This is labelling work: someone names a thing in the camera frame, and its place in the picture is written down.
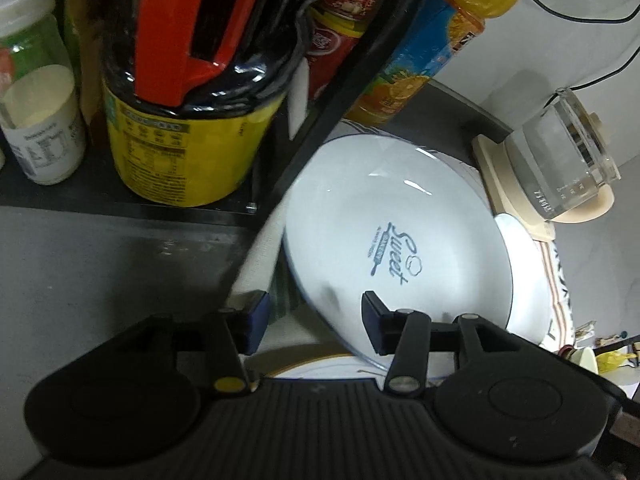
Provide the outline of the white Sweet bakery plate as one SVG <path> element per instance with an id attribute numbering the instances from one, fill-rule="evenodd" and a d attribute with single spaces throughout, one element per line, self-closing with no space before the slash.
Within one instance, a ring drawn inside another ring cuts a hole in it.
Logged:
<path id="1" fill-rule="evenodd" d="M 361 296 L 435 322 L 474 313 L 508 324 L 512 273 L 494 216 L 446 162 L 390 136 L 322 145 L 288 193 L 284 249 L 296 284 L 356 356 L 387 370 Z"/>

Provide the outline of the stacked cream bowls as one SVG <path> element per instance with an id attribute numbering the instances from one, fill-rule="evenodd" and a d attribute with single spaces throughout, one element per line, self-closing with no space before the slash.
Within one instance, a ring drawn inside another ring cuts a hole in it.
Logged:
<path id="1" fill-rule="evenodd" d="M 570 361 L 585 370 L 589 370 L 593 374 L 599 374 L 599 367 L 597 357 L 594 351 L 589 348 L 575 348 L 572 346 L 565 346 L 559 351 L 559 356 L 567 361 Z"/>

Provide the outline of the white patterned dish towel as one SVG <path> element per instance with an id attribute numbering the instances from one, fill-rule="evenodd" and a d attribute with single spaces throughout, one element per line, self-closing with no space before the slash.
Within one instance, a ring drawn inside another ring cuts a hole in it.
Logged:
<path id="1" fill-rule="evenodd" d="M 243 354 L 247 364 L 266 373 L 341 351 L 322 320 L 300 299 L 288 264 L 279 259 L 289 200 L 280 200 L 258 232 L 224 303 L 225 311 L 242 313 L 260 298 L 267 301 L 265 322 L 252 329 L 260 336 L 259 344 Z"/>

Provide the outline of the white plate underneath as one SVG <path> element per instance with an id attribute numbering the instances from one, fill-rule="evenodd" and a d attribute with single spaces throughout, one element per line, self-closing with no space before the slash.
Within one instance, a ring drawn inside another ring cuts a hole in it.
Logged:
<path id="1" fill-rule="evenodd" d="M 322 344 L 261 351 L 247 356 L 244 365 L 254 377 L 285 379 L 373 378 L 382 384 L 386 369 L 355 356 L 352 352 Z"/>

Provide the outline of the small white plate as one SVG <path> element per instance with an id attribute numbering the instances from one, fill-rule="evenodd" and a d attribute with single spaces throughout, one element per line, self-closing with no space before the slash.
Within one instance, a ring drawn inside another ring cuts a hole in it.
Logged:
<path id="1" fill-rule="evenodd" d="M 495 222 L 506 245 L 512 274 L 512 304 L 506 330 L 557 352 L 560 348 L 558 326 L 540 244 L 510 214 L 497 214 Z"/>

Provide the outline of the striped patterned table cloth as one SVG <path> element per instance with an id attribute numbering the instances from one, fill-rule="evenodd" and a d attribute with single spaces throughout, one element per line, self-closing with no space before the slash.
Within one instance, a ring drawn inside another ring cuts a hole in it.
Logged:
<path id="1" fill-rule="evenodd" d="M 541 341 L 541 348 L 558 352 L 576 342 L 575 324 L 570 292 L 568 291 L 558 248 L 553 242 L 537 242 L 539 246 L 547 288 L 550 292 L 550 314 L 547 333 Z"/>

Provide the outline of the glass kettle with beige lid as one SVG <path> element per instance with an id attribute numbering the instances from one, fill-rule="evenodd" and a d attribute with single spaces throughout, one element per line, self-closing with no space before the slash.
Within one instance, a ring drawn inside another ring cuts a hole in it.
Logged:
<path id="1" fill-rule="evenodd" d="M 596 220 L 609 212 L 620 170 L 608 152 L 608 133 L 570 88 L 497 143 L 473 141 L 492 209 L 518 219 L 540 242 L 555 239 L 558 223 Z"/>

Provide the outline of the black shelf rack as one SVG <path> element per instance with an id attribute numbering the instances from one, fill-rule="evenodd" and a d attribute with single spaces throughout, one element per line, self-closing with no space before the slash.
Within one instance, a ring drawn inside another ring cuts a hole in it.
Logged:
<path id="1" fill-rule="evenodd" d="M 249 224 L 268 214 L 299 171 L 326 140 L 375 74 L 390 59 L 424 0 L 382 0 L 363 36 L 318 99 L 296 87 L 288 94 L 262 138 L 244 182 L 215 203 L 177 207 L 154 203 L 127 188 L 115 168 L 104 102 L 103 51 L 108 0 L 65 0 L 63 26 L 72 43 L 72 69 L 79 77 L 87 141 L 77 169 L 54 185 L 25 176 L 14 155 L 1 173 L 3 207 L 109 214 L 117 217 L 196 223 Z"/>

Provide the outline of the dark soy sauce jug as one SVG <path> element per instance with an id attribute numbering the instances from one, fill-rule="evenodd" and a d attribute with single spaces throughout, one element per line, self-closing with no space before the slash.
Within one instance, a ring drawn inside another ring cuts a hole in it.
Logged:
<path id="1" fill-rule="evenodd" d="M 115 168 L 197 207 L 246 179 L 310 40 L 317 0 L 108 0 L 103 84 Z"/>

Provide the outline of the white capped seasoning bottle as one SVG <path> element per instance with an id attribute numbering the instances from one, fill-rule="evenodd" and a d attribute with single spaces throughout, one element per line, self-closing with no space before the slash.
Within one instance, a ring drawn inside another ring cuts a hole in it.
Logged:
<path id="1" fill-rule="evenodd" d="M 1 0 L 1 130 L 29 180 L 54 185 L 85 153 L 75 75 L 55 0 Z"/>

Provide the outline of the orange juice bottle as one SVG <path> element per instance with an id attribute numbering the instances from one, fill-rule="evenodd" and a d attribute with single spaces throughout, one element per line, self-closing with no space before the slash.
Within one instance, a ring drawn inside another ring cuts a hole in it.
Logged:
<path id="1" fill-rule="evenodd" d="M 365 126 L 382 126 L 400 112 L 469 42 L 485 22 L 518 0 L 424 0 L 388 63 L 346 113 Z"/>

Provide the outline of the red snack can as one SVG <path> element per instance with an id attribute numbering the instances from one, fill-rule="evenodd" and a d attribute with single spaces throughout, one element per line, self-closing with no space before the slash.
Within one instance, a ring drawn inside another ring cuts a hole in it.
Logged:
<path id="1" fill-rule="evenodd" d="M 308 99 L 318 99 L 363 35 L 381 2 L 320 0 L 309 9 L 312 37 L 305 54 L 309 67 Z"/>

